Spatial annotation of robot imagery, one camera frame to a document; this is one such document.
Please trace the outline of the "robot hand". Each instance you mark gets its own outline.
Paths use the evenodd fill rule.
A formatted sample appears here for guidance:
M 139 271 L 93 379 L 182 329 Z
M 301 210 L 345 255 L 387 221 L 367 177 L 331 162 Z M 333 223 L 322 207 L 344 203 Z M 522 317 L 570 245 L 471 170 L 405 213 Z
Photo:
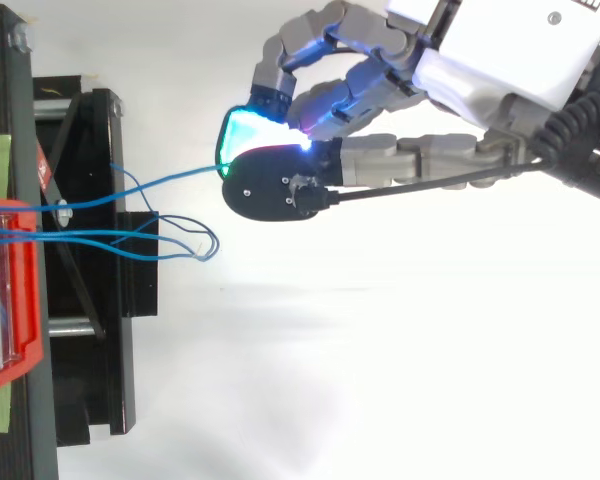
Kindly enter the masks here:
M 216 149 L 236 214 L 600 170 L 595 1 L 332 1 L 263 47 Z

